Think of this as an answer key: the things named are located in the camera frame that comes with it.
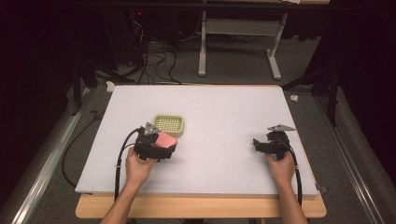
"hand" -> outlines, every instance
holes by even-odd
[[[147,159],[140,160],[133,147],[129,148],[126,159],[126,185],[138,185],[139,187],[149,178],[152,166],[157,160]]]
[[[270,164],[271,173],[278,186],[290,184],[291,178],[294,175],[294,161],[291,153],[285,152],[285,157],[276,161],[271,154],[265,154],[265,158]]]

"gray floor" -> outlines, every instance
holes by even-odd
[[[233,36],[233,40],[223,46],[222,39],[209,39],[213,48],[207,50],[206,77],[198,77],[198,46],[180,45],[178,48],[167,47],[161,51],[172,50],[177,54],[177,63],[172,70],[173,77],[182,83],[202,84],[276,84],[283,85],[300,77],[309,63],[318,40],[299,42],[297,39],[282,40],[276,53],[277,63],[282,75],[281,81],[274,81],[271,77],[269,64],[265,60],[264,49],[270,48],[270,38],[253,37],[241,38]],[[157,74],[154,64],[158,57],[149,57],[151,65],[147,72],[151,74],[155,83],[163,82]],[[158,73],[167,77],[173,62],[173,55],[167,53],[165,63],[159,66]],[[152,78],[144,76],[143,81]],[[298,94],[300,100],[296,103],[290,100],[291,94]],[[302,138],[306,155],[316,180],[325,186],[327,192],[322,194],[328,214],[324,218],[311,220],[311,223],[392,223],[396,220],[395,208],[392,202],[396,200],[395,188],[389,177],[374,156],[367,141],[361,133],[359,124],[350,113],[345,97],[340,90],[337,105],[337,128],[329,127],[326,117],[321,110],[322,98],[312,97],[306,86],[292,91],[285,91],[291,114],[293,115],[299,134]],[[105,111],[111,93],[106,92],[106,86],[100,83],[96,90],[92,90],[91,98],[81,111],[81,117],[71,136],[71,139],[92,121],[95,111]],[[37,153],[20,184],[15,188],[8,200],[7,206],[0,214],[0,223],[10,223],[20,209],[27,192],[51,153],[56,139],[62,136],[64,129],[70,122],[71,107],[64,113],[57,127],[53,130],[46,144]],[[70,147],[66,157],[66,171],[70,178],[77,182],[88,157],[89,151],[100,120],[95,121]],[[345,164],[346,158],[340,149],[340,142],[334,137],[334,132],[342,136],[342,145],[346,147],[348,155],[353,159],[353,167],[358,171],[364,187],[373,197],[374,206],[371,210],[378,210],[380,219],[373,220],[370,209],[364,205],[359,194],[359,181],[352,181],[356,176],[350,172]],[[67,184],[62,175],[60,163],[54,170],[53,176],[37,204],[29,223],[98,223],[99,220],[83,220],[75,215],[79,195]],[[268,219],[269,223],[279,223],[278,218]]]

